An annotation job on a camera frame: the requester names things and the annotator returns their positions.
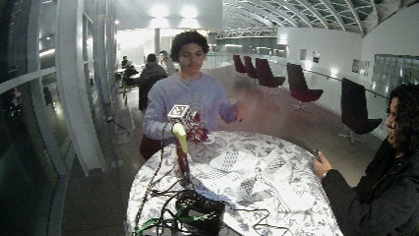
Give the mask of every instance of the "floor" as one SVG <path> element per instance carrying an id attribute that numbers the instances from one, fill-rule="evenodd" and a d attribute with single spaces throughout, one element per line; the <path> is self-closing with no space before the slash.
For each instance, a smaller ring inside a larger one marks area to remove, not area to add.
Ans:
<path id="1" fill-rule="evenodd" d="M 319 147 L 349 184 L 357 185 L 381 139 L 367 134 L 362 136 L 367 143 L 351 146 L 349 139 L 338 136 L 347 132 L 338 115 L 315 103 L 307 104 L 310 112 L 293 111 L 297 101 L 290 92 L 285 88 L 274 88 L 272 92 L 280 95 L 268 96 L 264 93 L 266 88 L 236 73 L 230 61 L 229 57 L 210 58 L 204 72 L 218 77 L 232 102 L 246 102 L 249 117 L 241 123 L 220 122 L 220 130 L 257 132 L 280 137 L 306 149 Z M 125 235 L 129 188 L 144 164 L 139 153 L 142 113 L 137 109 L 137 98 L 139 91 L 133 88 L 125 105 L 121 92 L 116 92 L 108 108 L 113 120 L 97 131 L 108 170 L 91 171 L 87 177 L 75 159 L 61 224 L 64 236 Z"/>

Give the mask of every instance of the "young man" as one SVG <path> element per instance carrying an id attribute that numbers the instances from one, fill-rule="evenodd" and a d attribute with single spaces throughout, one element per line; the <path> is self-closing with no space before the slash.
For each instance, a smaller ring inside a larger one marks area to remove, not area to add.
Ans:
<path id="1" fill-rule="evenodd" d="M 366 176 L 351 188 L 319 153 L 314 173 L 341 230 L 351 235 L 415 235 L 419 221 L 419 85 L 403 84 L 390 94 L 387 138 Z"/>
<path id="2" fill-rule="evenodd" d="M 201 72 L 209 49 L 208 39 L 194 30 L 177 34 L 173 39 L 172 60 L 180 63 L 181 71 L 158 81 L 148 94 L 149 104 L 142 122 L 145 137 L 140 148 L 145 159 L 160 149 L 160 145 L 152 149 L 152 142 L 148 141 L 165 138 L 166 144 L 174 142 L 168 119 L 174 104 L 190 105 L 209 131 L 217 130 L 218 117 L 226 123 L 242 121 L 246 117 L 245 104 L 241 101 L 232 104 L 217 78 Z"/>
<path id="3" fill-rule="evenodd" d="M 144 86 L 146 80 L 150 79 L 153 76 L 161 75 L 168 76 L 165 69 L 157 63 L 157 56 L 154 53 L 148 54 L 146 56 L 146 64 L 145 68 L 141 71 L 139 85 Z"/>
<path id="4" fill-rule="evenodd" d="M 169 54 L 165 50 L 160 52 L 160 66 L 165 69 L 168 76 L 172 76 L 176 73 L 173 61 L 169 58 Z"/>
<path id="5" fill-rule="evenodd" d="M 121 68 L 123 68 L 123 69 L 127 68 L 127 64 L 128 64 L 128 57 L 124 56 L 124 57 L 123 57 L 123 62 L 121 62 Z"/>

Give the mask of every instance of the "light purple sweater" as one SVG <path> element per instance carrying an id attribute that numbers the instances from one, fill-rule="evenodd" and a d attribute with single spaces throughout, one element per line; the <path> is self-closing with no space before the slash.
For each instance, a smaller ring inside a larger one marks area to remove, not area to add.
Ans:
<path id="1" fill-rule="evenodd" d="M 230 123 L 236 120 L 236 104 L 230 104 L 224 87 L 216 77 L 202 73 L 197 81 L 185 81 L 178 74 L 162 79 L 153 86 L 148 94 L 142 130 L 148 138 L 161 140 L 165 123 L 165 139 L 174 137 L 168 113 L 174 104 L 189 105 L 193 112 L 201 114 L 209 131 L 217 131 L 218 117 Z"/>

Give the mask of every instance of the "smartphone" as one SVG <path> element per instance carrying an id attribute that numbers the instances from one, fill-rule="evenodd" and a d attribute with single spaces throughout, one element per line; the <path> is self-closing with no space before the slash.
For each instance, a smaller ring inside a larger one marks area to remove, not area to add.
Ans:
<path id="1" fill-rule="evenodd" d="M 319 160 L 319 157 L 318 157 L 318 152 L 319 152 L 319 148 L 317 147 L 317 148 L 314 149 L 314 151 L 313 151 L 313 155 L 314 155 L 314 158 L 315 158 L 319 162 L 322 162 L 322 161 Z"/>

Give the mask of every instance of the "yellow object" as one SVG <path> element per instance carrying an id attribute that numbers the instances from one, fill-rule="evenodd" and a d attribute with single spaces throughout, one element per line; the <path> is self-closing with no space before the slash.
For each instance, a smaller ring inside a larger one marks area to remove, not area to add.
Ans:
<path id="1" fill-rule="evenodd" d="M 181 123 L 173 125 L 173 134 L 180 140 L 184 153 L 188 153 L 186 130 Z"/>

